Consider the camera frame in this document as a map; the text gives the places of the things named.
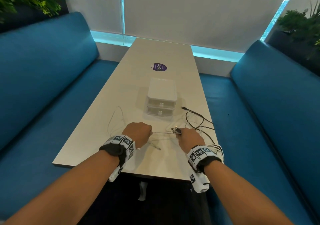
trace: planter box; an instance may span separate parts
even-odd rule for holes
[[[288,34],[275,30],[267,43],[320,76],[320,51],[303,42],[292,41]]]
[[[58,0],[61,5],[59,15],[65,15],[69,13],[66,5],[66,0]],[[5,13],[1,17],[4,18],[4,23],[0,23],[0,33],[7,32],[13,29],[17,29],[26,25],[31,25],[36,22],[50,19],[49,16],[42,13],[42,11],[30,8],[26,5],[16,6],[17,13]]]

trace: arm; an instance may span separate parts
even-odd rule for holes
[[[147,143],[152,126],[130,123],[122,132],[141,148]],[[31,200],[5,225],[76,225],[119,164],[119,158],[101,150],[75,166]]]
[[[177,137],[185,153],[195,145],[205,145],[194,129],[181,131]],[[234,225],[292,224],[268,197],[223,163],[213,161],[204,171]]]

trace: table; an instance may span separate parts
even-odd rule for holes
[[[157,64],[156,69],[158,69],[158,63],[161,63],[161,70],[166,70],[154,70],[154,64]],[[178,100],[173,117],[150,116],[144,112],[151,77],[175,81]],[[191,47],[137,38],[72,132],[53,164],[76,166],[96,153],[111,135],[120,134],[125,123],[122,120],[121,110],[117,106],[121,107],[126,124],[142,121],[152,125],[154,132],[166,132],[166,129],[175,125],[184,127],[186,111],[182,110],[181,106],[211,120]],[[114,116],[107,129],[113,113]],[[202,120],[194,114],[188,114],[188,119],[198,123]],[[203,125],[213,127],[206,121]],[[216,144],[218,143],[214,130],[206,129],[205,132]],[[122,172],[189,180],[190,166],[187,164],[185,154],[178,146],[175,135],[153,134],[150,137],[150,143],[152,144],[148,143],[141,150],[136,151]]]

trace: seat cushion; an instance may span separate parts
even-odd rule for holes
[[[313,224],[231,80],[204,74],[200,79],[225,164],[269,197],[294,224]],[[231,224],[220,202],[211,212],[218,224]]]
[[[320,219],[320,77],[261,41],[231,76]]]
[[[81,13],[0,34],[0,149],[97,57]]]
[[[99,60],[0,153],[0,220],[7,219],[68,171],[52,161],[117,63]]]

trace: black wrist strap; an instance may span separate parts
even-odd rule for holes
[[[205,159],[199,161],[197,167],[198,167],[198,169],[199,169],[202,173],[205,174],[204,168],[205,168],[207,165],[209,165],[211,162],[215,161],[215,160],[221,162],[221,159],[218,158],[218,157],[216,157],[216,156],[208,156],[208,157],[206,157]]]
[[[126,154],[125,154],[126,148],[124,146],[110,143],[110,144],[101,146],[99,150],[105,150],[111,156],[115,156],[115,157],[118,156],[120,161],[119,162],[120,167],[122,167],[123,164],[125,163],[124,160],[126,158]]]

